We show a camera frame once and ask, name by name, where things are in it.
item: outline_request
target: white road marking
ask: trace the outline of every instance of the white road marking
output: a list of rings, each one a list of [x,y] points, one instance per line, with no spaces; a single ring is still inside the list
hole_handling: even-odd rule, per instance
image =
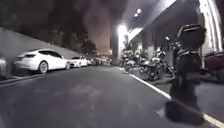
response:
[[[38,77],[34,77],[34,78],[27,78],[27,79],[20,79],[20,80],[15,80],[15,82],[13,83],[8,83],[8,84],[2,84],[0,85],[0,88],[3,88],[3,87],[7,87],[7,86],[12,86],[12,85],[15,85],[15,84],[20,84],[20,83],[23,83],[23,82],[26,82],[26,81],[30,81],[30,80],[36,80],[36,79],[40,79],[40,78],[43,78],[45,75],[41,75],[41,76],[38,76]]]
[[[167,99],[169,99],[169,100],[172,99],[171,96],[170,96],[169,94],[167,94],[166,92],[164,92],[164,91],[158,89],[157,87],[155,87],[155,86],[153,86],[153,85],[147,83],[146,81],[144,81],[144,80],[142,80],[142,79],[136,77],[135,75],[132,75],[132,74],[129,74],[129,75],[130,75],[131,77],[135,78],[136,80],[140,81],[141,83],[147,85],[148,87],[152,88],[153,90],[155,90],[155,91],[158,92],[159,94],[163,95],[163,96],[166,97]],[[181,102],[181,101],[178,101],[178,100],[176,100],[176,99],[172,99],[172,100],[174,100],[175,102],[177,102],[179,105],[181,105],[182,107],[184,107],[184,108],[187,109],[188,111],[190,111],[190,112],[192,112],[192,113],[194,113],[194,114],[197,114],[198,116],[202,116],[202,117],[204,118],[204,120],[208,121],[209,123],[213,124],[214,126],[216,126],[216,127],[218,127],[218,128],[224,128],[224,123],[223,123],[223,122],[221,122],[221,121],[219,121],[219,120],[217,120],[217,119],[215,119],[215,118],[213,118],[213,117],[211,117],[211,116],[209,116],[209,115],[207,115],[207,114],[205,114],[205,113],[199,112],[199,111],[197,111],[196,109],[194,109],[194,108],[192,108],[192,107],[190,107],[190,106],[184,104],[184,103]]]
[[[8,82],[21,81],[21,80],[25,80],[25,79],[40,77],[40,76],[44,76],[44,74],[32,75],[32,76],[27,76],[27,77],[9,76],[9,77],[15,78],[15,79],[9,79],[9,80],[1,81],[0,85],[4,84],[4,83],[8,83]]]

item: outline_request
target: car window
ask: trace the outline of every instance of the car window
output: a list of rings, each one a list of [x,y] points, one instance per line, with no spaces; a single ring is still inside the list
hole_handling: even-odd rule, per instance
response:
[[[50,52],[50,55],[53,57],[62,58],[62,56],[57,52],[54,52],[54,51],[49,51],[49,52]]]
[[[50,55],[50,51],[38,51],[42,55]]]
[[[72,60],[78,60],[80,57],[73,57]]]

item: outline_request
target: light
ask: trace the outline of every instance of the light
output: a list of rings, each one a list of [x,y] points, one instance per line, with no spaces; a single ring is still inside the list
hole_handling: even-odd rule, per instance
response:
[[[168,41],[169,41],[169,40],[170,40],[170,38],[169,38],[168,36],[166,36],[166,40],[168,40]]]
[[[138,13],[138,14],[142,13],[142,10],[141,10],[140,8],[137,9],[137,13]]]
[[[138,13],[135,13],[135,15],[134,15],[135,17],[138,17]]]
[[[127,27],[125,25],[120,25],[117,30],[118,30],[119,34],[126,34],[127,33]]]

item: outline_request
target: white car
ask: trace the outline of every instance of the white car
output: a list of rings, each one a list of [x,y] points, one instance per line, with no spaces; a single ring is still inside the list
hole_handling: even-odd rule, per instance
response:
[[[71,67],[84,67],[88,66],[88,61],[86,58],[79,56],[79,57],[73,57],[71,60],[69,60],[69,63],[71,64]]]
[[[22,53],[14,64],[17,68],[38,71],[41,74],[49,70],[70,68],[68,60],[51,49],[30,50]]]

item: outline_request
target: road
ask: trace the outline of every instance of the road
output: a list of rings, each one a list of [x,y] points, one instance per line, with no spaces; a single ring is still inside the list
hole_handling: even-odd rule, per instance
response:
[[[184,94],[176,90],[171,93]],[[205,104],[208,99],[198,101],[194,89],[186,95],[178,100],[200,113],[200,107],[208,105],[206,110],[222,120],[216,112],[222,112],[224,107],[217,110],[218,105]],[[13,128],[215,127],[197,112],[189,111],[116,67],[72,69],[0,84],[0,98],[0,112],[7,111],[10,120],[6,122]]]

